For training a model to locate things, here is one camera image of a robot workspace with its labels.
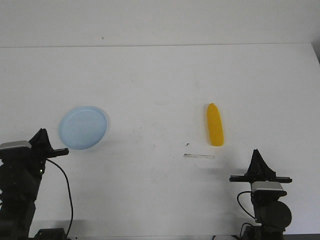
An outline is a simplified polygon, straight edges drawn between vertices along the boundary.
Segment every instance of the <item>white table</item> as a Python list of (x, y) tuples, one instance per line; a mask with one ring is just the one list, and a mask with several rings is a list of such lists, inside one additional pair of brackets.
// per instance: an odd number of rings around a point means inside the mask
[[(0, 48), (0, 142), (92, 105), (111, 120), (106, 138), (55, 159), (69, 176), (70, 236), (238, 234), (236, 201), (258, 148), (283, 184), (287, 234), (319, 233), (320, 67), (310, 44)], [(220, 109), (225, 144), (209, 145), (205, 112)], [(184, 154), (213, 155), (185, 158)], [(244, 205), (252, 210), (248, 196)], [(67, 227), (63, 175), (47, 163), (30, 235)]]

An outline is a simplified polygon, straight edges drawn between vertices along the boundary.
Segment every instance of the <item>white surface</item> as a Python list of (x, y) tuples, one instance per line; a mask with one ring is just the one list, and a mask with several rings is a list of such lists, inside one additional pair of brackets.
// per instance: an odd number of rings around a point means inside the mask
[(310, 43), (319, 0), (0, 1), (0, 47)]
[[(0, 142), (47, 128), (54, 148), (70, 109), (103, 109), (99, 146), (56, 160), (69, 176), (70, 236), (238, 234), (237, 205), (254, 148), (284, 184), (287, 234), (319, 233), (320, 67), (310, 44), (0, 49)], [(220, 108), (225, 145), (212, 147), (207, 104)], [(185, 158), (184, 154), (214, 155)], [(31, 234), (67, 227), (63, 175), (46, 165)], [(249, 196), (244, 205), (251, 209)]]

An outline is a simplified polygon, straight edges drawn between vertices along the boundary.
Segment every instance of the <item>black cable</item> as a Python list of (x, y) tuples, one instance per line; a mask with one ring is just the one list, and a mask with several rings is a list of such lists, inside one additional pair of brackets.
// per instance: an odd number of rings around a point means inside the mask
[(241, 226), (240, 234), (239, 234), (239, 239), (240, 239), (240, 240), (242, 239), (242, 237), (241, 237), (242, 229), (244, 228), (244, 225), (246, 225), (246, 224), (248, 224), (248, 225), (250, 225), (251, 227), (253, 227), (253, 225), (252, 225), (251, 223), (248, 223), (248, 222), (243, 223), (242, 226)]
[(238, 196), (236, 196), (236, 200), (237, 200), (237, 202), (238, 202), (238, 204), (240, 205), (240, 207), (243, 209), (243, 211), (245, 211), (246, 212), (246, 214), (248, 214), (250, 217), (252, 217), (254, 220), (256, 220), (256, 218), (254, 217), (254, 216), (252, 216), (247, 210), (245, 210), (245, 208), (241, 205), (241, 203), (240, 203), (240, 201), (239, 201), (239, 196), (241, 195), (241, 194), (251, 194), (252, 192), (251, 191), (242, 191), (242, 192), (240, 192), (239, 194), (238, 194)]
[(68, 234), (70, 232), (70, 229), (71, 229), (71, 225), (72, 225), (72, 221), (74, 220), (74, 206), (72, 204), (72, 198), (71, 198), (71, 191), (70, 191), (70, 185), (69, 185), (69, 180), (68, 180), (68, 177), (67, 177), (67, 174), (65, 173), (65, 171), (58, 165), (56, 164), (54, 161), (51, 161), (49, 159), (47, 159), (48, 162), (52, 163), (53, 165), (55, 165), (58, 169), (61, 170), (61, 172), (63, 173), (64, 177), (65, 177), (65, 180), (66, 180), (66, 186), (68, 188), (68, 194), (69, 194), (69, 200), (70, 200), (70, 207), (71, 207), (71, 219), (70, 219), (70, 223), (69, 223), (69, 227), (68, 227), (68, 230), (66, 231), (66, 234), (65, 234), (65, 238), (64, 240), (66, 240), (68, 238)]

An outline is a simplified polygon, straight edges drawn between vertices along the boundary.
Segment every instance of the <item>blue plate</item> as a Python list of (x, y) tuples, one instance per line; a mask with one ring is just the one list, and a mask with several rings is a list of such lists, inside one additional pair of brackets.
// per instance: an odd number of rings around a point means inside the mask
[(59, 136), (71, 149), (87, 149), (97, 144), (108, 128), (106, 115), (94, 106), (79, 106), (61, 120)]

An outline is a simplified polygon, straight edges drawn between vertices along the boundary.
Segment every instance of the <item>black wire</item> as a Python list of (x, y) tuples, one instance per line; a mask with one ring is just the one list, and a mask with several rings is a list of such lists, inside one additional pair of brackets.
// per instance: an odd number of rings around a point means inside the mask
[(242, 237), (241, 237), (242, 229), (244, 228), (244, 225), (246, 225), (246, 224), (248, 224), (248, 225), (250, 225), (251, 227), (253, 227), (253, 225), (252, 225), (251, 223), (248, 223), (248, 222), (243, 223), (242, 226), (241, 226), (240, 234), (239, 234), (239, 239), (240, 239), (240, 240), (242, 239)]
[(236, 196), (236, 200), (238, 202), (238, 204), (240, 205), (240, 207), (243, 209), (243, 211), (246, 212), (246, 214), (248, 214), (250, 217), (252, 217), (254, 220), (256, 220), (256, 218), (254, 216), (252, 216), (247, 210), (245, 210), (245, 208), (241, 205), (240, 201), (239, 201), (239, 197), (241, 194), (251, 194), (252, 192), (251, 191), (242, 191), (238, 194), (238, 196)]
[(65, 180), (66, 180), (66, 186), (68, 188), (68, 194), (69, 194), (69, 200), (70, 200), (70, 207), (71, 207), (71, 219), (70, 219), (70, 223), (69, 223), (69, 227), (68, 227), (68, 230), (66, 231), (66, 234), (65, 234), (65, 238), (64, 240), (66, 240), (68, 238), (68, 234), (70, 232), (70, 229), (71, 229), (71, 225), (72, 225), (72, 221), (74, 220), (74, 206), (72, 204), (72, 198), (71, 198), (71, 191), (70, 191), (70, 185), (69, 185), (69, 180), (68, 180), (68, 177), (67, 177), (67, 174), (65, 173), (65, 171), (58, 165), (56, 164), (54, 161), (51, 161), (49, 159), (47, 159), (48, 162), (52, 163), (53, 165), (55, 165), (58, 169), (61, 170), (61, 172), (63, 173), (64, 177), (65, 177)]

